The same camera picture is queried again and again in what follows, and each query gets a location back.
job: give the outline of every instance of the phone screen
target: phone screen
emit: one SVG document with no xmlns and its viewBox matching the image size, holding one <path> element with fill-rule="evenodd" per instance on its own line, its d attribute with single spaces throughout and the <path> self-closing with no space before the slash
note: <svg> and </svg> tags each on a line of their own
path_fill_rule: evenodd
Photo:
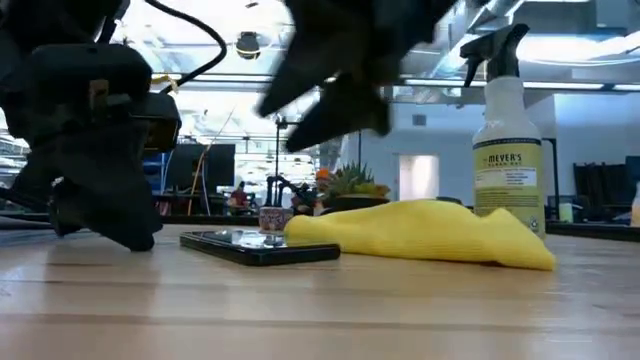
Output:
<svg viewBox="0 0 640 360">
<path fill-rule="evenodd" d="M 281 235 L 262 234 L 251 230 L 202 231 L 193 234 L 201 236 L 205 240 L 224 242 L 249 249 L 273 249 L 287 246 Z"/>
</svg>

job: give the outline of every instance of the orange object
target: orange object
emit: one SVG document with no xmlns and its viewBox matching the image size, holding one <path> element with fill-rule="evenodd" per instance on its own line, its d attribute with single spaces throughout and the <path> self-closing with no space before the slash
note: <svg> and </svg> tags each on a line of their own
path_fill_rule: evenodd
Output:
<svg viewBox="0 0 640 360">
<path fill-rule="evenodd" d="M 316 172 L 316 179 L 328 179 L 329 169 L 322 168 Z"/>
</svg>

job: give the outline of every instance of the spray nozzle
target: spray nozzle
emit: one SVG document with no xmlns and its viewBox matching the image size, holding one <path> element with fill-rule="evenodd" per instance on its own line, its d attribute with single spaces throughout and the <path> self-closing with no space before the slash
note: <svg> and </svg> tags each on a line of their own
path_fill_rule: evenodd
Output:
<svg viewBox="0 0 640 360">
<path fill-rule="evenodd" d="M 467 59 L 467 77 L 464 87 L 469 87 L 476 76 L 478 66 L 487 64 L 487 81 L 500 76 L 520 76 L 516 49 L 529 32 L 529 26 L 514 24 L 503 27 L 488 35 L 464 44 L 460 48 L 460 57 Z"/>
</svg>

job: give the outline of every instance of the desk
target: desk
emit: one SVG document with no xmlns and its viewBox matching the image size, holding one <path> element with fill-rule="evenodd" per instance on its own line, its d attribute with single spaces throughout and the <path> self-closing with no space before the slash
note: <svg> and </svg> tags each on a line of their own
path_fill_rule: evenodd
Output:
<svg viewBox="0 0 640 360">
<path fill-rule="evenodd" d="M 556 273 L 344 255 L 251 269 L 104 239 L 0 249 L 8 360 L 636 359 L 640 245 L 549 236 Z"/>
</svg>

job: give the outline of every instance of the black cable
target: black cable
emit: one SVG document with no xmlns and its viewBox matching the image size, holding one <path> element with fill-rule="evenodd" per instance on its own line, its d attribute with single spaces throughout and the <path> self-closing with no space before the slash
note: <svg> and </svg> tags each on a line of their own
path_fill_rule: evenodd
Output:
<svg viewBox="0 0 640 360">
<path fill-rule="evenodd" d="M 211 36 L 217 43 L 218 46 L 220 46 L 220 53 L 218 54 L 218 56 L 216 56 L 213 60 L 209 61 L 208 63 L 200 66 L 199 68 L 193 70 L 192 72 L 184 75 L 183 77 L 181 77 L 178 81 L 176 81 L 176 84 L 178 86 L 183 85 L 184 83 L 191 81 L 193 79 L 195 79 L 197 76 L 204 74 L 205 72 L 207 72 L 208 70 L 211 70 L 214 66 L 218 65 L 220 62 L 222 62 L 222 60 L 224 60 L 224 58 L 227 56 L 227 44 L 225 43 L 224 39 L 222 38 L 222 36 L 220 36 L 220 34 L 218 34 L 215 30 L 213 30 L 209 25 L 203 23 L 202 21 L 196 19 L 195 17 L 191 16 L 191 15 L 187 15 L 185 13 L 182 13 L 178 10 L 174 10 L 160 2 L 158 2 L 157 0 L 145 0 L 147 2 L 147 4 L 153 6 L 154 8 L 162 11 L 163 13 L 167 14 L 167 15 L 171 15 L 173 17 L 176 17 L 178 19 L 184 20 L 196 27 L 198 27 L 200 30 L 206 32 L 209 36 Z M 167 86 L 166 88 L 162 89 L 162 91 L 160 91 L 163 94 L 167 94 L 172 90 L 171 85 Z"/>
</svg>

